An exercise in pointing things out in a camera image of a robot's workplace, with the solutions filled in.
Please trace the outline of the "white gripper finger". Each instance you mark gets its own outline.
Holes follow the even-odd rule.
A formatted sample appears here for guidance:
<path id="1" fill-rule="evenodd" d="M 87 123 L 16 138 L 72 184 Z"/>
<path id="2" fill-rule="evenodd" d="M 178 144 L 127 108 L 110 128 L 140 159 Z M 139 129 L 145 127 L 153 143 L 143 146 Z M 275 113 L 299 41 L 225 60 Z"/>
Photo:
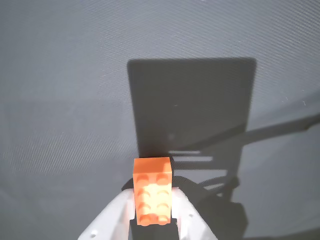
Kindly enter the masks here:
<path id="1" fill-rule="evenodd" d="M 127 240 L 135 210 L 134 190 L 123 190 L 89 224 L 78 240 Z"/>
<path id="2" fill-rule="evenodd" d="M 177 221 L 179 240 L 218 240 L 188 197 L 172 188 L 171 216 Z"/>

